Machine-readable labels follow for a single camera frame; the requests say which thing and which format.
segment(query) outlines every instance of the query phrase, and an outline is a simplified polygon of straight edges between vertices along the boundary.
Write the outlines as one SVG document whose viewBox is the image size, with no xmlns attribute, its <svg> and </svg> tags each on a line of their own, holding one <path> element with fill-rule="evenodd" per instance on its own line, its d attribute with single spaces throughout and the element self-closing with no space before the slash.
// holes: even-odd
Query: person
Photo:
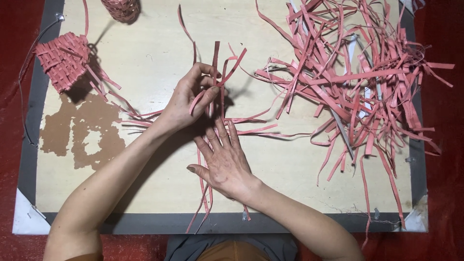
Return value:
<svg viewBox="0 0 464 261">
<path fill-rule="evenodd" d="M 213 86 L 212 74 L 211 65 L 195 63 L 178 82 L 168 105 L 153 124 L 69 195 L 50 229 L 44 261 L 103 260 L 99 226 L 155 150 L 172 134 L 193 124 L 216 98 L 220 88 Z M 190 115 L 189 107 L 201 88 L 206 92 Z M 187 166 L 189 171 L 226 197 L 268 215 L 322 259 L 364 260 L 356 240 L 341 225 L 273 190 L 251 173 L 232 122 L 227 123 L 230 135 L 222 119 L 217 119 L 215 125 L 219 138 L 213 128 L 206 128 L 212 150 L 200 136 L 194 138 L 208 169 L 191 164 Z M 179 235 L 169 239 L 165 260 L 290 261 L 295 255 L 296 245 L 288 234 Z"/>
</svg>

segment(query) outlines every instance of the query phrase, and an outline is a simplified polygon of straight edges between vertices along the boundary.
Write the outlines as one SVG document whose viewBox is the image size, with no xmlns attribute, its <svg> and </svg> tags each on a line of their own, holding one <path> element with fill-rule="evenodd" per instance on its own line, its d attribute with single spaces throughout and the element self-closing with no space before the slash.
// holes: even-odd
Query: right hand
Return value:
<svg viewBox="0 0 464 261">
<path fill-rule="evenodd" d="M 219 118 L 215 123 L 222 145 L 210 127 L 206 130 L 206 137 L 213 150 L 203 137 L 193 139 L 205 157 L 208 169 L 198 164 L 190 164 L 187 169 L 226 197 L 247 204 L 263 183 L 250 171 L 233 122 L 228 122 L 230 139 L 223 121 Z"/>
</svg>

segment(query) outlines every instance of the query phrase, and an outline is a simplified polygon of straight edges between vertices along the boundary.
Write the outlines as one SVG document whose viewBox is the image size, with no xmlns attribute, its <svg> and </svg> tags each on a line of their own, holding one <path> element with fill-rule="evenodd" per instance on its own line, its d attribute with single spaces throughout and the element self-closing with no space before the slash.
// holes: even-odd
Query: left hand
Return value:
<svg viewBox="0 0 464 261">
<path fill-rule="evenodd" d="M 195 63 L 190 71 L 177 83 L 168 105 L 157 121 L 165 121 L 164 124 L 173 131 L 181 130 L 194 123 L 220 93 L 219 86 L 211 88 L 214 85 L 212 75 L 213 67 L 211 65 Z M 220 78 L 221 74 L 217 72 L 216 77 Z M 195 97 L 201 92 L 201 87 L 206 92 L 190 115 L 188 110 Z"/>
</svg>

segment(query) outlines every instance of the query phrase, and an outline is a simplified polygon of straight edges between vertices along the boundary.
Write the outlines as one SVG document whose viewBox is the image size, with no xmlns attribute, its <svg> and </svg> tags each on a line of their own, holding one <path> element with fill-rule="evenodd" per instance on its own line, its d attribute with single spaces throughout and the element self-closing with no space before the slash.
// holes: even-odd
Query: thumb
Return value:
<svg viewBox="0 0 464 261">
<path fill-rule="evenodd" d="M 200 178 L 206 180 L 209 183 L 209 170 L 198 164 L 190 164 L 187 170 L 197 174 Z"/>
<path fill-rule="evenodd" d="M 206 90 L 205 95 L 203 95 L 203 97 L 201 97 L 201 100 L 198 102 L 198 105 L 200 105 L 199 107 L 201 107 L 202 110 L 204 110 L 206 106 L 208 106 L 211 102 L 214 101 L 214 99 L 220 91 L 221 88 L 219 86 L 214 86 Z"/>
</svg>

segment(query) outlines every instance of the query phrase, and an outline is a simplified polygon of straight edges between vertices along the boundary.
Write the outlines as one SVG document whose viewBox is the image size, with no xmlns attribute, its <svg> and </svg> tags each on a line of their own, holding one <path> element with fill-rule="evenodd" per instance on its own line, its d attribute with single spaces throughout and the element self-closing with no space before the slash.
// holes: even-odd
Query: hand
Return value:
<svg viewBox="0 0 464 261">
<path fill-rule="evenodd" d="M 226 197 L 247 204 L 263 183 L 251 173 L 232 121 L 228 122 L 228 126 L 230 139 L 223 121 L 216 120 L 222 145 L 212 128 L 206 130 L 206 137 L 213 146 L 213 151 L 202 137 L 193 139 L 205 157 L 209 169 L 197 164 L 190 164 L 187 169 Z"/>
<path fill-rule="evenodd" d="M 157 121 L 164 121 L 163 124 L 166 124 L 173 131 L 178 131 L 194 123 L 220 92 L 218 86 L 211 88 L 214 85 L 212 75 L 213 67 L 211 65 L 195 63 L 177 83 L 168 105 Z M 220 78 L 221 74 L 218 72 L 216 77 Z M 201 92 L 201 87 L 206 92 L 190 115 L 188 110 L 195 97 Z"/>
</svg>

